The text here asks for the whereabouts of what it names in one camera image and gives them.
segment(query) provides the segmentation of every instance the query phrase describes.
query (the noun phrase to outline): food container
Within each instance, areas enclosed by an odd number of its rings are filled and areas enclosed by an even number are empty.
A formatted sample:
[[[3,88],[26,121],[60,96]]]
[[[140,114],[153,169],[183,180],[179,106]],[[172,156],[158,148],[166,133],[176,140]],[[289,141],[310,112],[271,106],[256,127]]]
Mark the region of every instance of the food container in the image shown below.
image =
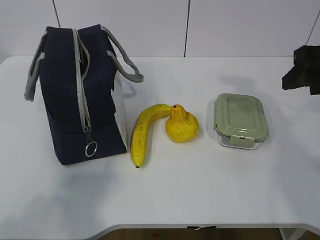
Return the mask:
[[[214,128],[218,142],[227,147],[252,150],[268,137],[264,107],[254,96],[220,94],[214,105]]]

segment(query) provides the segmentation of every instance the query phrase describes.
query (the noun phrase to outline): lid latch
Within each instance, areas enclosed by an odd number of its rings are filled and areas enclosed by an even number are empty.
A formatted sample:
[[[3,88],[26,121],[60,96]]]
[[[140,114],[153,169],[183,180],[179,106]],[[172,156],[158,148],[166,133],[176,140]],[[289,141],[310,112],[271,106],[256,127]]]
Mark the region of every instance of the lid latch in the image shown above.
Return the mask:
[[[244,136],[231,136],[230,144],[233,146],[243,147],[243,148],[253,148],[255,146],[255,139],[252,137]]]

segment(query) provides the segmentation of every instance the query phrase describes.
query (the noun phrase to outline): white wall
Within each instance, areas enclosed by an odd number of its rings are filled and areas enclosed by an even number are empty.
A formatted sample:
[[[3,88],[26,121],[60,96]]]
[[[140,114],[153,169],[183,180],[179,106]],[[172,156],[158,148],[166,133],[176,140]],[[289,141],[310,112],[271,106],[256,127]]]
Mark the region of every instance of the white wall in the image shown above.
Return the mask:
[[[308,45],[320,45],[320,19],[316,22]]]
[[[33,55],[46,26],[58,26],[50,0],[0,0],[0,64]]]
[[[108,27],[129,56],[182,57],[188,0],[55,0],[63,28]],[[305,44],[320,0],[191,0],[187,57],[291,56]],[[320,20],[309,44],[320,45]],[[33,55],[52,0],[0,0],[0,63]]]
[[[291,56],[319,9],[319,0],[191,0],[187,56]]]
[[[107,27],[129,56],[182,57],[188,0],[55,0],[63,28]]]

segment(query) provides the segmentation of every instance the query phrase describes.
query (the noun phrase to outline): yellow banana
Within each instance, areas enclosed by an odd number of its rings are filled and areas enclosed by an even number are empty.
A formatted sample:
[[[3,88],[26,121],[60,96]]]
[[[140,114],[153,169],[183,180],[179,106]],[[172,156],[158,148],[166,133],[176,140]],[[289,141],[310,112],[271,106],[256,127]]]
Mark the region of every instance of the yellow banana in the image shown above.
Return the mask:
[[[131,158],[136,168],[140,168],[145,163],[150,125],[155,120],[168,116],[170,108],[171,106],[167,104],[156,104],[140,113],[131,140]]]

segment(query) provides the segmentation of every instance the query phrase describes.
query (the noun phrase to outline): metal ring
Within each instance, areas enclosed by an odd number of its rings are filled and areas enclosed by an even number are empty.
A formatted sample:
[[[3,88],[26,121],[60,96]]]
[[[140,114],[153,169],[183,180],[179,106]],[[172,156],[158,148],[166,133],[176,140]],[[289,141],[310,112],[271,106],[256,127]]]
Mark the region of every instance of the metal ring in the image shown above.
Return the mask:
[[[89,154],[88,154],[88,148],[89,148],[89,146],[90,146],[91,144],[95,144],[95,148],[94,148],[93,153],[89,155]],[[84,154],[85,154],[88,158],[90,158],[90,157],[92,157],[93,155],[95,155],[97,149],[98,149],[98,143],[97,143],[96,141],[92,141],[92,142],[90,142],[90,143],[85,147]]]

